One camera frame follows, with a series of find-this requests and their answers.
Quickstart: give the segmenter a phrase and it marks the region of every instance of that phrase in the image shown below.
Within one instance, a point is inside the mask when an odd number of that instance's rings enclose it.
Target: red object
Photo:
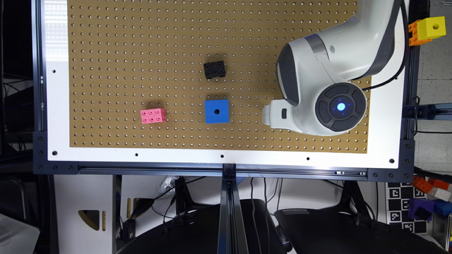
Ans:
[[[411,184],[416,187],[416,189],[426,194],[428,194],[433,188],[432,184],[428,183],[425,179],[419,176],[415,176],[414,181]]]
[[[141,110],[141,123],[165,122],[167,117],[164,109],[144,109]]]
[[[449,184],[446,182],[443,182],[441,180],[433,179],[432,177],[429,178],[429,183],[432,184],[434,187],[442,188],[443,190],[446,190],[449,188]]]

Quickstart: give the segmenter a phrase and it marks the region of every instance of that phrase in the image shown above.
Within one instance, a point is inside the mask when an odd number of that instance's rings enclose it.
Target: metal frame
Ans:
[[[222,174],[218,253],[248,254],[235,164],[224,164]]]
[[[45,55],[43,54],[41,21],[43,3],[33,1],[33,67],[35,79],[35,133],[33,135],[36,174],[147,174],[222,176],[222,164],[146,163],[146,162],[63,162],[47,159],[47,98]],[[405,72],[403,105],[414,106],[417,89],[419,47],[410,48]],[[287,167],[237,164],[237,176],[284,177],[295,179],[335,179],[351,181],[412,181],[415,142],[412,130],[414,120],[403,119],[397,169],[329,167]]]

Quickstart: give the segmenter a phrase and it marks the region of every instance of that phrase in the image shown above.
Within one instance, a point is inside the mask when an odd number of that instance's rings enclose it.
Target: black stand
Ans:
[[[223,165],[218,254],[248,254],[235,164]]]

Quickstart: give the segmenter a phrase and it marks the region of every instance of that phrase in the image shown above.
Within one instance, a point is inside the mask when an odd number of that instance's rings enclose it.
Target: black metal bracket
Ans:
[[[218,254],[248,254],[235,164],[223,165]]]
[[[36,131],[33,133],[33,172],[35,174],[77,174],[78,162],[49,161],[47,132]]]
[[[415,170],[415,141],[401,140],[397,169],[372,169],[368,171],[368,181],[389,183],[412,183]]]
[[[403,119],[417,120],[452,120],[452,103],[405,106]]]

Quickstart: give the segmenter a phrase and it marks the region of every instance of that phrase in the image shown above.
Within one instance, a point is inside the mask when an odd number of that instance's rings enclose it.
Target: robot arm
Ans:
[[[341,25],[286,44],[277,63],[285,99],[263,109],[263,122],[311,135],[339,135],[364,116],[367,99],[348,82],[383,69],[394,50],[402,0],[361,0]]]

